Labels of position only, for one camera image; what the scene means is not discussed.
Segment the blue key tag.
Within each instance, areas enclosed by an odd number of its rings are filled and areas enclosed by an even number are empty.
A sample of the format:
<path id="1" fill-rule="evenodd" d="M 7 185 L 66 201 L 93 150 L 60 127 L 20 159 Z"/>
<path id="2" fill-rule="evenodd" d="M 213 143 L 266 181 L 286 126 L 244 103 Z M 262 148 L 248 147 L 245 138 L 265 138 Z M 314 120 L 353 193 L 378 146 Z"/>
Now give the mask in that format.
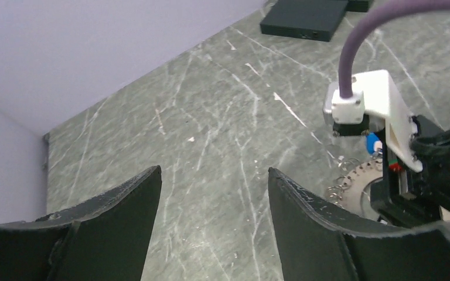
<path id="1" fill-rule="evenodd" d="M 375 133 L 366 136 L 366 149 L 370 155 L 379 154 L 382 150 L 382 142 Z"/>

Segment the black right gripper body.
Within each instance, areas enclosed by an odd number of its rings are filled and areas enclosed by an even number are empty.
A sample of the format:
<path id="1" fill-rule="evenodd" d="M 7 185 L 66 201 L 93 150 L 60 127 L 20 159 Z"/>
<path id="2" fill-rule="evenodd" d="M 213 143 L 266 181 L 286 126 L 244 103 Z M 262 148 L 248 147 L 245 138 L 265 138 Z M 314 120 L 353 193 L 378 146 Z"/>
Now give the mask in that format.
<path id="1" fill-rule="evenodd" d="M 383 129 L 376 133 L 383 144 L 383 178 L 370 186 L 372 209 L 389 224 L 406 228 L 442 220 L 443 211 L 450 212 L 450 129 L 422 115 L 412 120 L 418 133 L 410 143 L 423 170 L 411 170 L 391 151 Z"/>

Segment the round metal key organizer disc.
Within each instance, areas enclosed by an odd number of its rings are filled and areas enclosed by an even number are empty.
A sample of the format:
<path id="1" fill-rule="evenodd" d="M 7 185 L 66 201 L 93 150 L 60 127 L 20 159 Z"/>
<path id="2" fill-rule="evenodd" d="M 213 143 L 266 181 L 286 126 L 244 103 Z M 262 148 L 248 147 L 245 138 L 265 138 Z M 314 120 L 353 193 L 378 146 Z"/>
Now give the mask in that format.
<path id="1" fill-rule="evenodd" d="M 380 215 L 370 205 L 370 188 L 371 184 L 382 180 L 382 159 L 366 162 L 350 159 L 339 167 L 342 175 L 325 190 L 325 199 L 360 217 L 377 221 Z"/>

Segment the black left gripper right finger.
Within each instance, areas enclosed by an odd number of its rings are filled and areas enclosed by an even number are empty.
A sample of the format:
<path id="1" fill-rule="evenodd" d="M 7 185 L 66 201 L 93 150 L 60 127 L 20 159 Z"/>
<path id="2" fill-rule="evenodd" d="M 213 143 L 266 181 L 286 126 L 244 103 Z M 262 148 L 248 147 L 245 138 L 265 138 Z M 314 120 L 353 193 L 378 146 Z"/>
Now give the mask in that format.
<path id="1" fill-rule="evenodd" d="M 268 171 L 285 280 L 450 280 L 450 222 L 400 228 L 362 218 Z"/>

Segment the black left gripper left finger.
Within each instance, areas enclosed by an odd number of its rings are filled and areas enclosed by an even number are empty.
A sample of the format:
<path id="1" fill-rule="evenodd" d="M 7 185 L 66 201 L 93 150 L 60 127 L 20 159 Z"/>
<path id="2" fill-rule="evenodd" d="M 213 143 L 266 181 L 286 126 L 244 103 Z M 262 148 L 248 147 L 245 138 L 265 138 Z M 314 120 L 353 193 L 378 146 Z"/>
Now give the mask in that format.
<path id="1" fill-rule="evenodd" d="M 0 280 L 140 280 L 162 170 L 35 221 L 0 224 Z"/>

